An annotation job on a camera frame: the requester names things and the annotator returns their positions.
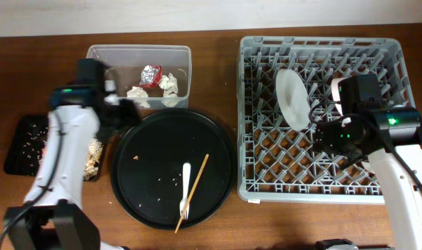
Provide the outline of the white tissue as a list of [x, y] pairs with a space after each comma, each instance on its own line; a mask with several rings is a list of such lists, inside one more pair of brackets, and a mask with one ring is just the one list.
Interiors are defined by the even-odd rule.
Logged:
[[142, 87], [133, 86], [127, 92], [127, 98], [133, 99], [133, 101], [141, 108], [150, 108], [150, 104], [147, 101], [149, 95]]
[[173, 76], [172, 73], [169, 73], [167, 76], [161, 76], [161, 80], [159, 81], [159, 87], [163, 90], [164, 96], [177, 94], [179, 91], [177, 79]]

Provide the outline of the red snack wrapper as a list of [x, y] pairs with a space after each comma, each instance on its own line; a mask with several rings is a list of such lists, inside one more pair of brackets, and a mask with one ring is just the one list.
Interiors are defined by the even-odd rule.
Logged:
[[139, 86], [142, 88], [155, 88], [158, 86], [161, 76], [162, 67], [160, 65], [147, 65], [141, 71]]

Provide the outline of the pink bowl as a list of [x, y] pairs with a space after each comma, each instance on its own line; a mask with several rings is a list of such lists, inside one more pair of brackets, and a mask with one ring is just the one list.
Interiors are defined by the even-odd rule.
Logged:
[[333, 101], [336, 102], [335, 106], [336, 106], [336, 109], [339, 111], [340, 115], [343, 114], [342, 107], [340, 104], [341, 97], [340, 97], [340, 90], [339, 90], [339, 83], [342, 80], [345, 80], [345, 78], [333, 78], [332, 83], [331, 83], [332, 98], [333, 98]]

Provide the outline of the grey plate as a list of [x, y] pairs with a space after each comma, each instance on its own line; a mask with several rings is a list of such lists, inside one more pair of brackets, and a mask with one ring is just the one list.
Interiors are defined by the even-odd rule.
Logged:
[[295, 131], [307, 127], [310, 105], [300, 76], [291, 69], [280, 69], [275, 80], [275, 90], [286, 123]]

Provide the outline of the rice and peanut leftovers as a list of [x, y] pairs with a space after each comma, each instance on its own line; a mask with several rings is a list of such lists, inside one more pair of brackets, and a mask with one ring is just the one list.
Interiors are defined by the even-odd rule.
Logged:
[[[39, 119], [28, 122], [24, 141], [20, 143], [17, 166], [21, 175], [35, 176], [43, 161], [44, 150], [47, 145], [48, 120]], [[83, 172], [84, 181], [96, 179], [104, 155], [107, 139], [99, 139], [96, 134], [89, 146], [88, 156]]]

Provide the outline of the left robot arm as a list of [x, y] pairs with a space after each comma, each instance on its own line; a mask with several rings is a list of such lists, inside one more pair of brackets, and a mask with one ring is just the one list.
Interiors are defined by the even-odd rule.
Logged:
[[52, 92], [42, 164], [23, 205], [7, 209], [0, 248], [7, 237], [15, 249], [113, 249], [82, 211], [88, 146], [101, 127], [137, 126], [141, 118], [132, 100], [114, 97], [106, 69], [80, 59], [76, 79]]

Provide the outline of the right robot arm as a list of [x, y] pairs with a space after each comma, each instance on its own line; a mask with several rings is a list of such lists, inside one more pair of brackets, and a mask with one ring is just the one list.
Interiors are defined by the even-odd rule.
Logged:
[[378, 180], [397, 249], [422, 249], [422, 118], [410, 106], [390, 106], [375, 75], [336, 78], [332, 104], [338, 119], [316, 125], [313, 148], [363, 160]]

